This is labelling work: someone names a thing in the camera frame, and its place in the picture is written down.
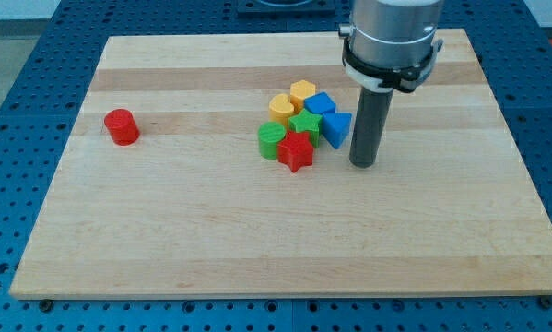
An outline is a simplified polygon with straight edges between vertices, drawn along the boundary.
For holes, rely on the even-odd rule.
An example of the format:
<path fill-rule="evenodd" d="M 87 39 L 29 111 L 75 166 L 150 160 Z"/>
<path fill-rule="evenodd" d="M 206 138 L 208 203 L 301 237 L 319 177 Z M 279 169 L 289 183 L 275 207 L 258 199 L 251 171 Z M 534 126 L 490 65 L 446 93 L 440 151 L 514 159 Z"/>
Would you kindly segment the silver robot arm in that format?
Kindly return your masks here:
<path fill-rule="evenodd" d="M 393 93 L 411 93 L 430 76 L 443 40 L 435 33 L 442 0 L 355 0 L 339 27 L 346 74 L 361 86 L 349 160 L 376 160 Z"/>

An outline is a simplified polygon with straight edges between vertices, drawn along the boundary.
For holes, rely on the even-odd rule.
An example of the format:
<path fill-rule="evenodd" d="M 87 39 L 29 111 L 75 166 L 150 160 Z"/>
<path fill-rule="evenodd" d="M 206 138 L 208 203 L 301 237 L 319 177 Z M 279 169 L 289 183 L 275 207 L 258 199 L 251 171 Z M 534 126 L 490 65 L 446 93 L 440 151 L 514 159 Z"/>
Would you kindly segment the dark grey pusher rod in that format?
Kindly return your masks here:
<path fill-rule="evenodd" d="M 375 163 L 393 90 L 373 92 L 362 88 L 349 151 L 350 162 L 359 168 Z"/>

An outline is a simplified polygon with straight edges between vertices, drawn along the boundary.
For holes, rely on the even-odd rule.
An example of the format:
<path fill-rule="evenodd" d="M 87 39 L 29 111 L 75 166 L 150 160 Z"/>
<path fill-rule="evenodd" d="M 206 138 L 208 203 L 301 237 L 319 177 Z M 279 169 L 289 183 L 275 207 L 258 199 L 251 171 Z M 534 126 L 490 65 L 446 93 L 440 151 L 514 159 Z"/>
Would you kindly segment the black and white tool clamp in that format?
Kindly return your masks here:
<path fill-rule="evenodd" d="M 442 46 L 443 39 L 434 41 L 429 46 L 427 55 L 415 66 L 382 68 L 358 59 L 351 52 L 350 38 L 347 37 L 343 41 L 342 60 L 346 74 L 362 88 L 377 93 L 384 93 L 390 89 L 412 93 L 431 75 Z"/>

